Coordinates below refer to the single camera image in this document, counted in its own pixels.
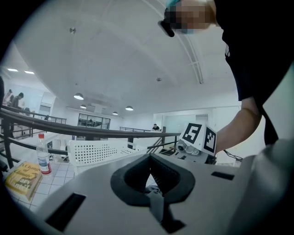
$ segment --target cable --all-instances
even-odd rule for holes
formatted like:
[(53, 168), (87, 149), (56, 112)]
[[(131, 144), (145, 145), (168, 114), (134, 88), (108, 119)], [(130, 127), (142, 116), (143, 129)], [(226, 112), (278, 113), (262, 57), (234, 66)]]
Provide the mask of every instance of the cable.
[(224, 152), (225, 152), (229, 157), (234, 158), (234, 159), (236, 159), (237, 161), (240, 161), (240, 162), (241, 162), (241, 161), (243, 160), (242, 157), (239, 157), (239, 156), (233, 155), (233, 154), (229, 153), (227, 150), (224, 150)]

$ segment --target glass partition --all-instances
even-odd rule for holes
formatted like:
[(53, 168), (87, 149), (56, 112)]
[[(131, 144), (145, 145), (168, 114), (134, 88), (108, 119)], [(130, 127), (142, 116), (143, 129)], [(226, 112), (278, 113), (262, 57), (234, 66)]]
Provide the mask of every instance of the glass partition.
[(109, 130), (109, 125), (109, 118), (79, 114), (78, 126)]

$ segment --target seated person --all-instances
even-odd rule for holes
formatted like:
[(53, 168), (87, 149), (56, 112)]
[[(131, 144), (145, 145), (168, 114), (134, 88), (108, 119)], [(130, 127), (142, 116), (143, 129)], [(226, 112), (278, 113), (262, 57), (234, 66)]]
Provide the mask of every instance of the seated person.
[(160, 128), (157, 124), (154, 124), (152, 130), (160, 131)]

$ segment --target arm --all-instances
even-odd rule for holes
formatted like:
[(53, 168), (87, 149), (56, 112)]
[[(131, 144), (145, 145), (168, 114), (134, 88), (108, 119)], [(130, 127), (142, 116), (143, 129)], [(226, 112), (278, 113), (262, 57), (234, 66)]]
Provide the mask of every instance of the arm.
[(253, 97), (242, 100), (241, 110), (217, 133), (216, 152), (231, 148), (246, 140), (258, 127), (261, 114)]

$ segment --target window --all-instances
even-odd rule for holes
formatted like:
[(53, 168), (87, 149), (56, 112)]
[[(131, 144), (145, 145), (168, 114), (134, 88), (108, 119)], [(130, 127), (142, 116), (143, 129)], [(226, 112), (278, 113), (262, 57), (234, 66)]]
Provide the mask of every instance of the window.
[(44, 115), (49, 115), (50, 114), (50, 107), (40, 105), (39, 113), (44, 114)]
[(110, 119), (79, 114), (78, 126), (109, 130)]

